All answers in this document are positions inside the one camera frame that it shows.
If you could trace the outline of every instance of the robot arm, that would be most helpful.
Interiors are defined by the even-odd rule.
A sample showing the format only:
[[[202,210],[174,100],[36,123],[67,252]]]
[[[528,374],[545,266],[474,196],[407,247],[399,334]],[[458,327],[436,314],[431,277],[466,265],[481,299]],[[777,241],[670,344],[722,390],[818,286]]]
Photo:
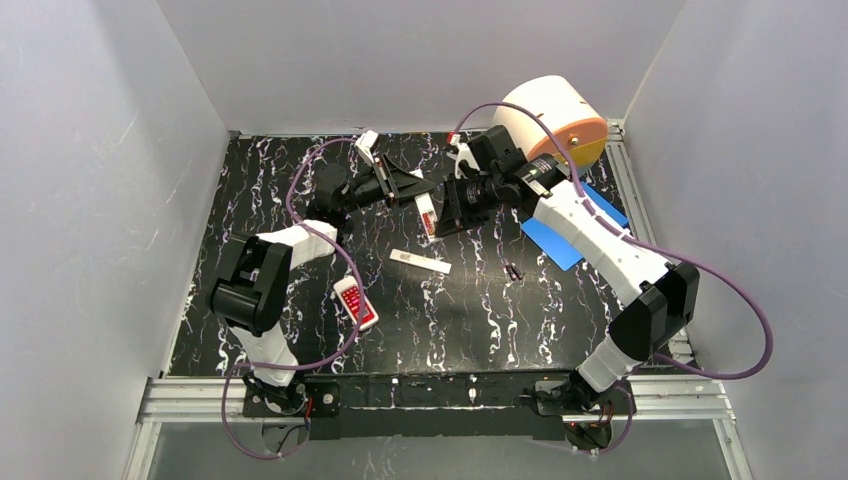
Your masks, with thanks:
[[[528,161],[504,126],[495,126],[456,145],[456,172],[445,181],[446,199],[439,236],[474,228],[491,209],[508,205],[524,210],[571,243],[603,275],[625,305],[604,341],[572,372],[569,381],[539,402],[555,408],[589,409],[614,384],[683,328],[692,318],[699,274],[688,264],[672,265],[656,253],[623,240],[602,227],[581,204],[556,158],[543,154]],[[596,215],[606,216],[600,208]]]
[[[316,220],[304,223],[330,238],[336,236],[332,225]],[[227,322],[251,361],[297,365],[278,324],[289,271],[331,253],[331,245],[299,226],[230,237],[208,303],[210,310]],[[268,385],[286,387],[294,373],[257,368],[254,376]]]
[[[309,217],[320,220],[304,223],[336,238],[350,212],[378,201],[385,201],[390,208],[400,207],[436,187],[401,170],[386,155],[372,153],[377,137],[376,132],[368,131],[355,144],[367,164],[360,175],[351,179],[347,169],[337,164],[316,172],[315,198],[307,212]],[[298,364],[279,326],[289,272],[333,252],[331,245],[299,226],[255,236],[230,235],[206,303],[227,323],[251,362]],[[294,392],[285,388],[294,375],[294,370],[257,368],[250,382],[254,382],[258,393],[286,408],[298,400]]]

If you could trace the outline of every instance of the white test strip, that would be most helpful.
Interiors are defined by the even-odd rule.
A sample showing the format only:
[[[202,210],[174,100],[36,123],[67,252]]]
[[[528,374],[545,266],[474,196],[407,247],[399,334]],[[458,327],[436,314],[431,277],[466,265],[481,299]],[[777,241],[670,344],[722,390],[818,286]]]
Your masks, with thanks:
[[[418,178],[424,178],[424,173],[420,168],[409,172]],[[415,196],[415,205],[418,207],[418,216],[421,218],[421,224],[424,226],[424,232],[427,233],[427,239],[430,243],[441,240],[436,236],[436,208],[433,207],[433,199],[429,193],[422,193]]]
[[[436,260],[434,258],[422,257],[420,255],[404,252],[403,250],[398,250],[396,248],[392,249],[392,254],[389,255],[389,258],[396,262],[426,268],[427,270],[433,270],[434,272],[444,273],[445,275],[450,273],[450,263],[446,263],[441,260]]]

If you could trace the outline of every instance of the metal extrusion rail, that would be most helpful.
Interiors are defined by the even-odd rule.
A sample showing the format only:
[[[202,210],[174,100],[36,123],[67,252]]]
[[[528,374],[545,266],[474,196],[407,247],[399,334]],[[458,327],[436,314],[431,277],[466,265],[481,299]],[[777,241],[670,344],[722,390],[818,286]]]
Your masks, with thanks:
[[[721,382],[694,375],[638,375],[630,377],[638,413],[635,420],[733,420],[733,410]],[[166,378],[151,380],[141,405],[140,423],[204,423],[221,421],[224,380],[218,378]],[[245,387],[232,382],[227,391],[231,422],[297,423],[298,418],[242,416]],[[584,421],[596,415],[564,416],[563,421]],[[624,415],[616,420],[624,420]]]

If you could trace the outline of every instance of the red label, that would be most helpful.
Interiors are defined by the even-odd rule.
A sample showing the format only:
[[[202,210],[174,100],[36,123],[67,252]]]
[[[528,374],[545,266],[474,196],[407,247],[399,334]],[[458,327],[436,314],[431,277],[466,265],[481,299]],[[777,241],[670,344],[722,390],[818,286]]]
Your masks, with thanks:
[[[424,230],[427,230],[427,235],[435,235],[436,228],[433,226],[433,212],[422,213],[421,219],[424,220]]]
[[[342,301],[350,309],[350,314],[353,315],[353,320],[356,321],[359,318],[359,287],[354,285],[343,291]],[[374,312],[368,307],[368,302],[365,302],[365,318],[362,319],[362,323],[368,323],[373,319]]]

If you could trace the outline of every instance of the gray wall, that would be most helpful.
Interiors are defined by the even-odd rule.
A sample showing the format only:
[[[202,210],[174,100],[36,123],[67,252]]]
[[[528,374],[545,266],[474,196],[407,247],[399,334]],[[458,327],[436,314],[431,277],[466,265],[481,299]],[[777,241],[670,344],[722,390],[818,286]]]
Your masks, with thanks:
[[[0,471],[119,478],[227,141],[155,0],[0,5]]]
[[[551,73],[620,118],[682,3],[159,0],[227,128],[271,134],[448,130]]]
[[[774,324],[771,364],[727,384],[761,479],[848,471],[848,5],[814,3],[687,2],[627,120],[658,241],[733,275]],[[691,333],[711,369],[762,351],[715,282]]]

